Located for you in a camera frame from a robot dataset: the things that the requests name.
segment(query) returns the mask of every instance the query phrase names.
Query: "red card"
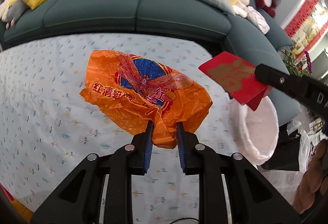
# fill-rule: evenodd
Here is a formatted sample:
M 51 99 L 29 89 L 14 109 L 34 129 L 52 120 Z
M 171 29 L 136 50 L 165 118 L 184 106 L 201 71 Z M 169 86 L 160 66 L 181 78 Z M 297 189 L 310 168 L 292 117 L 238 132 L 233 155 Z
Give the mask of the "red card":
M 247 104 L 256 110 L 262 98 L 271 91 L 255 79 L 255 66 L 228 52 L 222 52 L 199 66 L 199 69 L 213 79 L 240 104 Z

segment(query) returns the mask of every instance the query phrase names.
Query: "green sofa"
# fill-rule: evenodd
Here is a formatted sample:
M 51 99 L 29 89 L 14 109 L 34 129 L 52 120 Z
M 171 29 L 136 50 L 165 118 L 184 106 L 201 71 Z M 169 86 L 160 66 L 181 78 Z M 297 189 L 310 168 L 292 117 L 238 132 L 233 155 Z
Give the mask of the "green sofa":
M 255 8 L 255 1 L 250 5 Z M 84 32 L 137 32 L 205 40 L 224 45 L 254 65 L 261 63 L 287 72 L 277 51 L 292 44 L 290 38 L 266 12 L 269 26 L 263 35 L 240 16 L 224 15 L 199 0 L 47 0 L 28 10 L 14 27 L 0 25 L 0 42 L 9 48 L 56 35 Z M 298 102 L 278 90 L 273 101 L 283 125 L 300 112 Z

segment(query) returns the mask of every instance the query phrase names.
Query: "black cable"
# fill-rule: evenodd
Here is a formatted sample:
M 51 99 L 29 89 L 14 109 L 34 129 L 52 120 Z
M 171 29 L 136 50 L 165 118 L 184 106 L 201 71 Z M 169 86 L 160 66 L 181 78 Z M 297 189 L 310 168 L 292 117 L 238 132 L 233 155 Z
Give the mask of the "black cable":
M 173 223 L 176 223 L 176 222 L 178 222 L 178 221 L 180 221 L 180 220 L 185 220 L 185 219 L 192 219 L 192 220 L 196 220 L 196 221 L 198 222 L 198 219 L 196 219 L 196 218 L 194 218 L 194 217 L 183 217 L 183 218 L 177 219 L 177 220 L 175 220 L 175 221 L 172 221 L 172 222 L 169 223 L 169 224 L 173 224 Z

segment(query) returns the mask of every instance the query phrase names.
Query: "silver screw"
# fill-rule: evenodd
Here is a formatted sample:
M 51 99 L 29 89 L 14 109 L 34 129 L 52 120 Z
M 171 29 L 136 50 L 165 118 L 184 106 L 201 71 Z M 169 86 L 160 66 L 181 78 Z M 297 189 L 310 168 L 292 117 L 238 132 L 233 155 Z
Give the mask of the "silver screw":
M 196 150 L 202 151 L 205 149 L 205 145 L 203 144 L 196 144 L 195 145 Z
M 241 153 L 234 153 L 233 154 L 233 158 L 235 160 L 242 160 L 243 159 L 243 155 Z
M 88 157 L 87 157 L 87 159 L 89 161 L 94 161 L 94 160 L 97 159 L 97 155 L 96 154 L 89 154 Z
M 126 145 L 126 146 L 124 147 L 124 149 L 125 149 L 126 151 L 132 151 L 132 150 L 134 150 L 134 145 L 131 145 L 131 144 Z

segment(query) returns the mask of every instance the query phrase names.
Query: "white patterned tablecloth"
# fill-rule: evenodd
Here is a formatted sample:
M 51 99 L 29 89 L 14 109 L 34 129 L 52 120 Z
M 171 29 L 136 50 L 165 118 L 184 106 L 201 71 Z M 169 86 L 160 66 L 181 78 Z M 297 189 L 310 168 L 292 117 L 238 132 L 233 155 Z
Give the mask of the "white patterned tablecloth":
M 59 36 L 0 53 L 0 183 L 35 211 L 89 153 L 108 155 L 132 136 L 79 95 L 93 50 L 119 50 L 182 72 L 204 86 L 213 105 L 197 130 L 219 153 L 236 147 L 227 95 L 198 70 L 211 58 L 194 42 L 130 34 Z M 132 179 L 135 223 L 198 216 L 198 176 L 182 173 L 178 149 L 153 147 L 146 176 Z

